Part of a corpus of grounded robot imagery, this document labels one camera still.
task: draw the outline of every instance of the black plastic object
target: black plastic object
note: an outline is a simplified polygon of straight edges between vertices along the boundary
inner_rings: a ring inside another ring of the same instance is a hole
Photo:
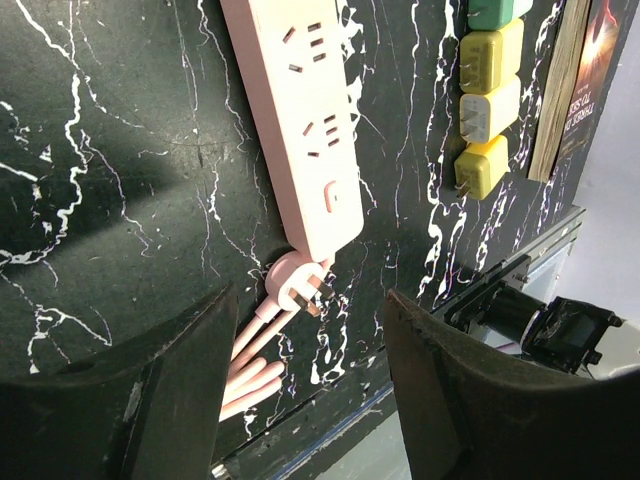
[[[622,325],[612,311],[558,297],[525,332],[522,351],[536,362],[576,373],[584,363],[597,365],[596,347],[608,328]]]
[[[3,478],[207,478],[236,319],[227,287],[57,374],[2,381]]]
[[[385,343],[413,478],[628,478],[640,373],[604,382],[489,348],[389,294]]]
[[[486,299],[481,325],[487,325],[509,340],[520,343],[527,328],[537,320],[547,305],[508,285],[501,285]]]
[[[503,283],[489,293],[474,319],[520,343],[537,363],[567,373],[597,364],[607,328],[622,325],[612,311],[577,300],[558,297],[547,306]]]
[[[531,258],[522,255],[516,260],[502,262],[475,280],[464,289],[440,306],[433,315],[442,319],[447,325],[469,333],[473,322],[479,322],[485,313],[486,301],[505,286],[521,290],[524,286]]]

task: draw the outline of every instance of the marble pattern surface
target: marble pattern surface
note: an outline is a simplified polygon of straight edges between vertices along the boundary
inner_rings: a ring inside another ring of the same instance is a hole
[[[562,0],[526,16],[510,166],[458,199],[462,0],[337,0],[365,204],[339,295],[266,349],[279,395],[220,430],[268,429],[383,345],[390,288],[431,309],[570,205],[580,159],[525,179]],[[235,282],[241,322],[288,248],[216,0],[3,0],[0,372],[46,372]]]

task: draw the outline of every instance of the yellow usb charger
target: yellow usb charger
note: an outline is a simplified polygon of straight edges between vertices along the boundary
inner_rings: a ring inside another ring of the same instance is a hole
[[[524,22],[516,18],[500,30],[471,32],[460,42],[460,88],[485,94],[520,70]]]
[[[466,93],[460,98],[460,134],[469,143],[487,143],[518,119],[520,79],[511,77],[505,85],[487,95]]]
[[[490,143],[472,143],[455,161],[460,196],[484,200],[509,172],[509,143],[499,135]]]

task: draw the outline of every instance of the book cover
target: book cover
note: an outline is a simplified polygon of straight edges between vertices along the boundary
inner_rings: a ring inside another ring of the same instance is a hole
[[[626,0],[593,0],[589,12],[578,79],[560,143],[559,157],[587,143],[595,133],[594,115],[609,64],[618,41],[619,23],[629,2]]]

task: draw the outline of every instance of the pink power strip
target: pink power strip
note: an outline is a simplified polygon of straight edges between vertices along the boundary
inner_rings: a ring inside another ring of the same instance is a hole
[[[315,262],[362,231],[334,0],[222,0],[289,243]]]

